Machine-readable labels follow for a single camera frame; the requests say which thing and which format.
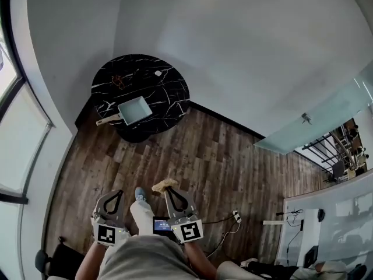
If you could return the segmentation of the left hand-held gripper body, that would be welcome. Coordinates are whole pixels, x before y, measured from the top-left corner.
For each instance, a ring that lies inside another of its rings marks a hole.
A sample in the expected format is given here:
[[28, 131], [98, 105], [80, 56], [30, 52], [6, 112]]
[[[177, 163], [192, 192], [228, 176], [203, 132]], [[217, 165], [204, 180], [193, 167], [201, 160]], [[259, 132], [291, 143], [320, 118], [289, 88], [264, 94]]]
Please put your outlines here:
[[97, 244], [112, 247], [130, 237], [130, 232], [124, 225], [115, 219], [105, 218], [98, 212], [93, 212], [91, 223], [94, 241]]

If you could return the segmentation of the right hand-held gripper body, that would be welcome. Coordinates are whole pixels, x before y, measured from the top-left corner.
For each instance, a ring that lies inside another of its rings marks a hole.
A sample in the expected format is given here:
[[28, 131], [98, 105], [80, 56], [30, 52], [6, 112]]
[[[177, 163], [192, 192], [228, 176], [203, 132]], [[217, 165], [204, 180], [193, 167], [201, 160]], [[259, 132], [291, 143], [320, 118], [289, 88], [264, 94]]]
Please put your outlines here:
[[172, 218], [167, 222], [181, 244], [203, 238], [202, 220], [194, 213], [181, 218]]

